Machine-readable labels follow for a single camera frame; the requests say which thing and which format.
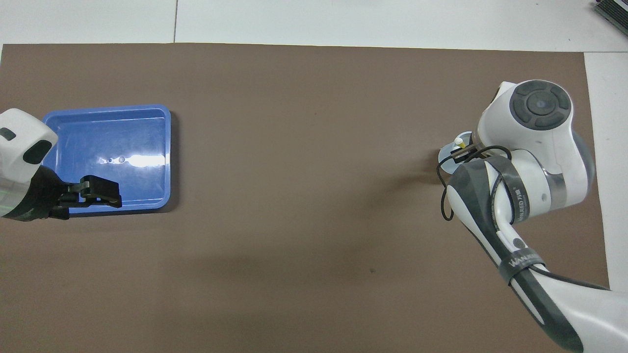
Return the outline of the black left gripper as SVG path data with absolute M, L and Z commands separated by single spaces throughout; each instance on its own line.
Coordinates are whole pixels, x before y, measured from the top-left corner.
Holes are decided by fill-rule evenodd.
M 110 179 L 85 175 L 81 179 L 83 198 L 72 194 L 69 187 L 70 184 L 62 181 L 54 170 L 40 166 L 30 180 L 22 201 L 7 214 L 7 218 L 16 221 L 34 221 L 50 217 L 68 220 L 69 208 L 100 205 L 121 208 L 123 205 L 119 199 L 119 184 Z

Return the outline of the blue plastic tray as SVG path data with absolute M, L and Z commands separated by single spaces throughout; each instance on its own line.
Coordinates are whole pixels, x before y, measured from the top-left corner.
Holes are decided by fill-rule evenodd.
M 120 208 L 71 208 L 70 215 L 149 213 L 170 201 L 171 113 L 164 105 L 54 110 L 43 123 L 58 137 L 43 164 L 63 181 L 96 175 L 119 185 Z

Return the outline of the brown table mat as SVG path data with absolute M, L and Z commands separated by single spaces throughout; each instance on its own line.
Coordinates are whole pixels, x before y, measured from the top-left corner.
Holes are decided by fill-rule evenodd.
M 438 150 L 528 79 L 592 147 L 582 53 L 4 45 L 0 110 L 168 107 L 174 189 L 0 219 L 0 353 L 565 353 L 440 212 Z

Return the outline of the dark ribbed box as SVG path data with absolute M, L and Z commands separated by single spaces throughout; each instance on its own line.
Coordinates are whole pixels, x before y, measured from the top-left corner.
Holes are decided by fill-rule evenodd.
M 594 11 L 628 37 L 628 0 L 595 0 Z

